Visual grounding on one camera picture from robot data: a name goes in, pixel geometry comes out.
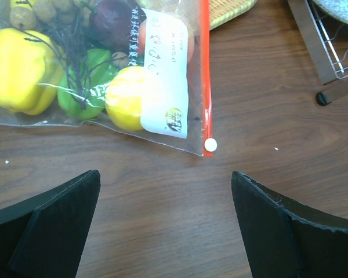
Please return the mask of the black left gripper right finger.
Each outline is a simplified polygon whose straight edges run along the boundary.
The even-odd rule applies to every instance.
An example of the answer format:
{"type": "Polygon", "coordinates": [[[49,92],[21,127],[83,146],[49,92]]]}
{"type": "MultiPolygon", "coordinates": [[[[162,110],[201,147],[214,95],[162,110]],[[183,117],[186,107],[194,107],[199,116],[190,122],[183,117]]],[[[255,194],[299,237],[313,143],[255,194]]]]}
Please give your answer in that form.
{"type": "Polygon", "coordinates": [[[238,171],[231,191],[253,277],[348,277],[348,219],[238,171]]]}

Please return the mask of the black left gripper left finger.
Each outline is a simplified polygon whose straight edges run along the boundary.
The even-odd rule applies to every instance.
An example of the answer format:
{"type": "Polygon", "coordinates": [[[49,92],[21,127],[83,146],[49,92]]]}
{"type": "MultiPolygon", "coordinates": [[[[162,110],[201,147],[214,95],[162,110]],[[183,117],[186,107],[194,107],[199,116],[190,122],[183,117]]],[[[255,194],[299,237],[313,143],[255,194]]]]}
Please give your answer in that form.
{"type": "Polygon", "coordinates": [[[0,277],[75,277],[100,187],[89,170],[0,209],[0,277]]]}

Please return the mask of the green fake pepper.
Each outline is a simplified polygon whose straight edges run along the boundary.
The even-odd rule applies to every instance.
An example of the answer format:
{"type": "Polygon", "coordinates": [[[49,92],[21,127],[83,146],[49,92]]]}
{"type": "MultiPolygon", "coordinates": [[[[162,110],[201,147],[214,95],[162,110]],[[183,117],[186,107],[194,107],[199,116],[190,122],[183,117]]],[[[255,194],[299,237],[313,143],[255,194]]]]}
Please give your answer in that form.
{"type": "Polygon", "coordinates": [[[69,118],[81,121],[97,118],[105,109],[107,86],[117,73],[109,50],[89,49],[86,59],[76,69],[70,66],[59,84],[60,108],[69,118]]]}

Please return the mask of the yellow fake pear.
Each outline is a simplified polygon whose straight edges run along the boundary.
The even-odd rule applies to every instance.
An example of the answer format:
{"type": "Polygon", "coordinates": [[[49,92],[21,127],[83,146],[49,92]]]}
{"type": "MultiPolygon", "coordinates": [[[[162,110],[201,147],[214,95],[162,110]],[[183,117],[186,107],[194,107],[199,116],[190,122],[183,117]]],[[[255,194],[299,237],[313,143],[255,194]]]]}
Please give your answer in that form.
{"type": "Polygon", "coordinates": [[[129,66],[120,70],[108,84],[105,109],[112,123],[125,131],[143,130],[142,103],[159,85],[159,79],[147,68],[129,66]]]}

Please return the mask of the yellow fake bell pepper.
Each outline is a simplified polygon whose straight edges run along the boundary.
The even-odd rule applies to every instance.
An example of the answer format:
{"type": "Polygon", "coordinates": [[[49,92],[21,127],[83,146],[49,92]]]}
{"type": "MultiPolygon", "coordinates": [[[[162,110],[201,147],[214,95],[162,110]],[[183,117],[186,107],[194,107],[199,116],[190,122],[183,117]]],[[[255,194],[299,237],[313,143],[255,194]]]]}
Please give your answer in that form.
{"type": "Polygon", "coordinates": [[[0,107],[34,116],[51,105],[64,75],[54,47],[37,31],[0,30],[0,107]]]}

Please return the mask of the clear zip top bag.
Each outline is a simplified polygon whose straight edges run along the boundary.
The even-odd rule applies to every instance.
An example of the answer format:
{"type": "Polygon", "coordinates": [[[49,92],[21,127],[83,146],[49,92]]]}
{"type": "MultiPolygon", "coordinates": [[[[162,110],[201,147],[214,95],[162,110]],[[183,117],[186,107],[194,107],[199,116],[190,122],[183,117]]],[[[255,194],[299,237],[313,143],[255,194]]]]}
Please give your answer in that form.
{"type": "MultiPolygon", "coordinates": [[[[181,19],[194,34],[194,53],[189,63],[186,55],[158,47],[148,54],[123,50],[129,66],[151,71],[159,85],[142,103],[143,130],[125,131],[116,127],[106,109],[91,120],[69,118],[60,108],[57,94],[51,105],[38,115],[10,112],[0,107],[0,125],[4,126],[80,126],[94,124],[119,133],[167,145],[199,156],[210,156],[217,147],[212,137],[212,97],[209,70],[209,3],[208,1],[136,1],[150,23],[173,17],[181,19]]],[[[0,1],[0,30],[14,28],[9,22],[11,1],[0,1]]]]}

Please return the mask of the brown fake longan bunch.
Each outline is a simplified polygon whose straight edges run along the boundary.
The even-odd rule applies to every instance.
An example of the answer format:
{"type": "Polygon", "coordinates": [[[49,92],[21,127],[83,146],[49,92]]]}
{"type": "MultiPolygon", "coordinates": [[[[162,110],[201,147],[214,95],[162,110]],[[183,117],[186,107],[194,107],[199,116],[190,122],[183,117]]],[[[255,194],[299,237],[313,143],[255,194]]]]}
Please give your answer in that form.
{"type": "Polygon", "coordinates": [[[48,36],[64,74],[70,66],[76,69],[94,48],[109,50],[113,65],[120,70],[128,65],[128,55],[105,47],[88,34],[89,16],[98,2],[11,1],[9,22],[21,32],[38,30],[48,36]]]}

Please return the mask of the dark purple fake fruit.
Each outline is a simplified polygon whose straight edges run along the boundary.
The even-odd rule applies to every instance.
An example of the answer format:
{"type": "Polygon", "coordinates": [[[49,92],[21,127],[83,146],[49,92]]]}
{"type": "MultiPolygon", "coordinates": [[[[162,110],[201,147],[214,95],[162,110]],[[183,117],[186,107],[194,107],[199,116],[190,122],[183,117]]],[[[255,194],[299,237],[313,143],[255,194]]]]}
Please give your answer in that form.
{"type": "Polygon", "coordinates": [[[146,14],[136,1],[99,1],[89,16],[88,34],[105,47],[137,50],[139,27],[146,14]]]}

